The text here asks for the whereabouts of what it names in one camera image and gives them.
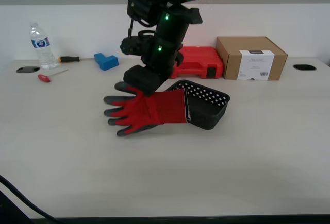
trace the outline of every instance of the glove cuff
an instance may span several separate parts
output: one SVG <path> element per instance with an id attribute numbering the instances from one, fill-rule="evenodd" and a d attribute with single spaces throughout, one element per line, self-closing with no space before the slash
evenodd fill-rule
<path id="1" fill-rule="evenodd" d="M 190 121 L 186 90 L 157 92 L 152 96 L 159 124 L 187 123 Z"/>

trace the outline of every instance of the blue plastic piece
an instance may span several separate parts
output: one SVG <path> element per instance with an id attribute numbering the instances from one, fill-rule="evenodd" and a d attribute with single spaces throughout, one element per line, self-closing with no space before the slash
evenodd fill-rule
<path id="1" fill-rule="evenodd" d="M 104 71 L 119 65 L 118 58 L 115 56 L 105 57 L 102 53 L 98 53 L 94 55 L 94 58 L 100 69 Z"/>

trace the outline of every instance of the black bin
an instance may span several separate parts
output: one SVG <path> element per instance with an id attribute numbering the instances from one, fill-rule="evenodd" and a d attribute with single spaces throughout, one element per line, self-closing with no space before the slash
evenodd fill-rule
<path id="1" fill-rule="evenodd" d="M 190 123 L 205 130 L 213 129 L 227 109 L 230 96 L 188 80 L 180 80 L 168 90 L 185 88 L 191 115 Z"/>

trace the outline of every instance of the red screwdriver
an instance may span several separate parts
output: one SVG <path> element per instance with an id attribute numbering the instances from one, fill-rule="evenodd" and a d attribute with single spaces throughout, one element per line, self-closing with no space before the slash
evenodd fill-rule
<path id="1" fill-rule="evenodd" d="M 44 82 L 50 82 L 51 79 L 50 79 L 50 76 L 54 76 L 54 75 L 57 75 L 57 74 L 61 74 L 65 71 L 68 71 L 69 69 L 67 70 L 64 70 L 64 71 L 60 71 L 60 72 L 57 72 L 57 73 L 54 73 L 54 74 L 51 74 L 49 76 L 45 76 L 45 75 L 38 75 L 38 78 L 41 80 L 41 81 L 44 81 Z"/>

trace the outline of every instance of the white wall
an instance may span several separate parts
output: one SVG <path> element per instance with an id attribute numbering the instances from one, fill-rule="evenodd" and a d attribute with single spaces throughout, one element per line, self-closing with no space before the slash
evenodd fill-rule
<path id="1" fill-rule="evenodd" d="M 56 56 L 112 55 L 127 36 L 126 0 L 0 0 L 0 64 L 34 59 L 29 22 L 48 32 Z M 268 36 L 291 57 L 330 59 L 329 0 L 201 0 L 204 23 L 186 45 L 214 46 L 216 36 Z M 134 27 L 136 33 L 141 27 Z"/>

